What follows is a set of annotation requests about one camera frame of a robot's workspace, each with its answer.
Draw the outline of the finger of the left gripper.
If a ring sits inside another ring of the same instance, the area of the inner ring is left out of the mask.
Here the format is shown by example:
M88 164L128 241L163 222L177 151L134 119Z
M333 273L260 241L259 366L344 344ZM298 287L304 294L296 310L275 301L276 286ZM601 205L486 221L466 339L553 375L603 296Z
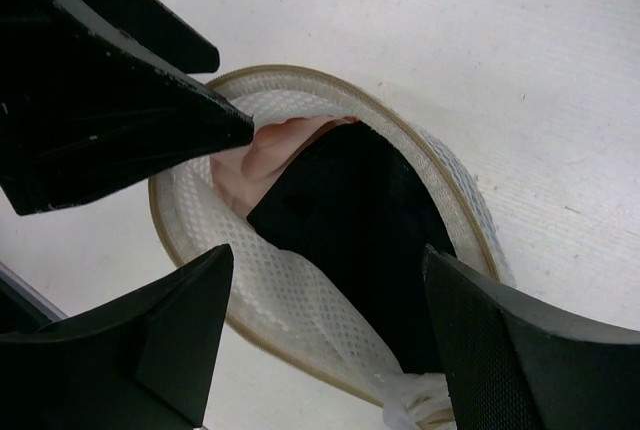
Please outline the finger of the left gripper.
M1 0L1 187L20 215L86 205L248 144L252 119L82 0Z
M218 49L159 0L82 1L184 73L214 73L219 68Z

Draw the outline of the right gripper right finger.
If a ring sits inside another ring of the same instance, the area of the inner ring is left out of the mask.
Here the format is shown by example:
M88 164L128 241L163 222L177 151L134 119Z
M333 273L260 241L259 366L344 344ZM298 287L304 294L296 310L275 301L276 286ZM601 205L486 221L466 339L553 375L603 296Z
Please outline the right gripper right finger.
M639 333L427 247L425 292L460 429L636 429Z

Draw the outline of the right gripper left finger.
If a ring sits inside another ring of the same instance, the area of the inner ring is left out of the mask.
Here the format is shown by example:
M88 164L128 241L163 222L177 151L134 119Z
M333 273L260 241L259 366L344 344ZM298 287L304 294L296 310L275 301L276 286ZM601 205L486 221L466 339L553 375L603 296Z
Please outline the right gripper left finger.
M33 333L1 333L5 429L199 429L233 255L174 272Z

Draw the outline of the black bra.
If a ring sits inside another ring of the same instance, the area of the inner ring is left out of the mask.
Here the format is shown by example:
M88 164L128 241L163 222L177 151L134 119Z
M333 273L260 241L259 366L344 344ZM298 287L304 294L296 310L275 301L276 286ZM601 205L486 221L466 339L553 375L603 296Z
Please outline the black bra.
M306 147L248 215L276 247L318 267L407 373L443 369L422 273L433 246L456 252L405 157L362 122Z

